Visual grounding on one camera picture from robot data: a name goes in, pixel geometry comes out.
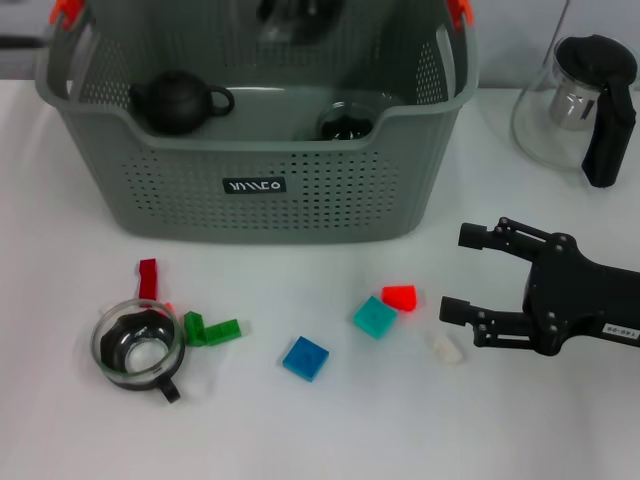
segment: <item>basket logo label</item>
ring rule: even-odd
[[[248,193],[284,193],[287,184],[284,177],[270,178],[223,178],[224,192],[230,195]]]

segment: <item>black teapot handle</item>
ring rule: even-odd
[[[593,138],[582,162],[591,185],[606,188],[616,183],[635,124],[629,84],[609,79],[607,89],[598,98]]]
[[[229,115],[231,111],[235,108],[236,99],[233,97],[233,93],[231,93],[226,88],[216,87],[214,85],[209,87],[209,92],[220,93],[224,95],[227,98],[227,101],[229,102],[226,107],[216,107],[215,103],[213,102],[213,99],[211,99],[211,115],[213,117],[223,117],[224,115]]]

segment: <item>robot label sticker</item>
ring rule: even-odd
[[[617,335],[619,337],[630,338],[631,340],[638,340],[640,338],[640,330],[633,328],[620,327],[618,325],[612,325],[606,323],[602,329],[602,333],[608,333],[609,335]]]

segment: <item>glass teapot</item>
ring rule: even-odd
[[[534,160],[582,168],[591,185],[610,187],[635,127],[630,87],[637,71],[635,55],[608,37],[568,37],[552,44],[514,108],[517,144]]]

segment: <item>black teapot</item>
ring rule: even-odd
[[[214,105],[214,92],[227,98],[226,106]],[[228,115],[236,104],[226,88],[207,86],[195,75],[180,70],[165,72],[148,86],[132,85],[129,97],[151,128],[167,135],[193,132],[209,117]]]

